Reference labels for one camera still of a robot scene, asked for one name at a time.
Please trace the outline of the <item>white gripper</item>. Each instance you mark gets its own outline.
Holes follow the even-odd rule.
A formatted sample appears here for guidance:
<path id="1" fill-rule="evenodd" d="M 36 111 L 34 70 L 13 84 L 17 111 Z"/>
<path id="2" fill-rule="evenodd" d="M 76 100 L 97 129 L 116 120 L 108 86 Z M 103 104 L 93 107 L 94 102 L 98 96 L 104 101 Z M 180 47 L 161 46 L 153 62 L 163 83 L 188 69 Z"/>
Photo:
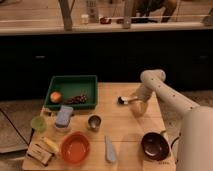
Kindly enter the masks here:
<path id="1" fill-rule="evenodd" d="M 135 117 L 142 117 L 148 107 L 147 101 L 151 98 L 153 91 L 141 84 L 135 91 L 135 99 L 140 101 L 134 101 L 130 104 L 130 110 Z"/>

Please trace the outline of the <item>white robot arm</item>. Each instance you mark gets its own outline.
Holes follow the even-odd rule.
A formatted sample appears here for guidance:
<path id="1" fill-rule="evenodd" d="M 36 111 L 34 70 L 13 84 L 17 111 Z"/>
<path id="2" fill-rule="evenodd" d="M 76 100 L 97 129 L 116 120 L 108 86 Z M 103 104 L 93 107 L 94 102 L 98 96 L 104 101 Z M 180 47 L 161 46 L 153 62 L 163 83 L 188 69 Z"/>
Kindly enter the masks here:
<path id="1" fill-rule="evenodd" d="M 213 171 L 213 107 L 201 106 L 164 83 L 161 69 L 145 70 L 136 98 L 147 102 L 153 92 L 182 117 L 176 171 Z"/>

